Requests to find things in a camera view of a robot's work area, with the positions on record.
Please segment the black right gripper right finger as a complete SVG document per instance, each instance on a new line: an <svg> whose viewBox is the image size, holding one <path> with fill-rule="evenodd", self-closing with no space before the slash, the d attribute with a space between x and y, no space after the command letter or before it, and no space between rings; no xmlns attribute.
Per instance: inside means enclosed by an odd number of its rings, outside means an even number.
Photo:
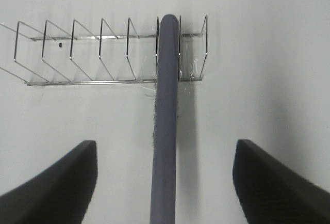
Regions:
<svg viewBox="0 0 330 224"><path fill-rule="evenodd" d="M232 173L248 223L329 223L329 192L252 141L237 141Z"/></svg>

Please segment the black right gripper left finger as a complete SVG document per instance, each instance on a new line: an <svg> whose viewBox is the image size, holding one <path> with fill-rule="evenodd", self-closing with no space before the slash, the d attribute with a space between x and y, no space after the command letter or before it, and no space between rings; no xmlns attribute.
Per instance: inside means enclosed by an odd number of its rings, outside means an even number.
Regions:
<svg viewBox="0 0 330 224"><path fill-rule="evenodd" d="M78 144L32 179L1 195L1 223L82 223L97 182L97 145Z"/></svg>

